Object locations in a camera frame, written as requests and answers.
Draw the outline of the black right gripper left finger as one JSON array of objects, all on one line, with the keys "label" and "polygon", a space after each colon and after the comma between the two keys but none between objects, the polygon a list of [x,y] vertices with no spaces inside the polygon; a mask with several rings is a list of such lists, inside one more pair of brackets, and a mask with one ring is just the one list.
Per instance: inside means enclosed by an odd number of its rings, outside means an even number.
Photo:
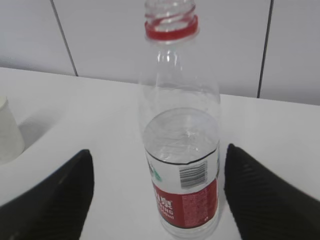
[{"label": "black right gripper left finger", "polygon": [[92,155],[83,149],[42,182],[0,207],[2,240],[78,240],[94,196]]}]

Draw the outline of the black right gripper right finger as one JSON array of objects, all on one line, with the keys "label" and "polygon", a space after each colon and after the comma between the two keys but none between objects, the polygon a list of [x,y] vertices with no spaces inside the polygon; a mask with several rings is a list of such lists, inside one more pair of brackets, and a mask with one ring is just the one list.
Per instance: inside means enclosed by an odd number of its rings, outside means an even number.
[{"label": "black right gripper right finger", "polygon": [[224,192],[243,240],[318,240],[320,202],[230,144]]}]

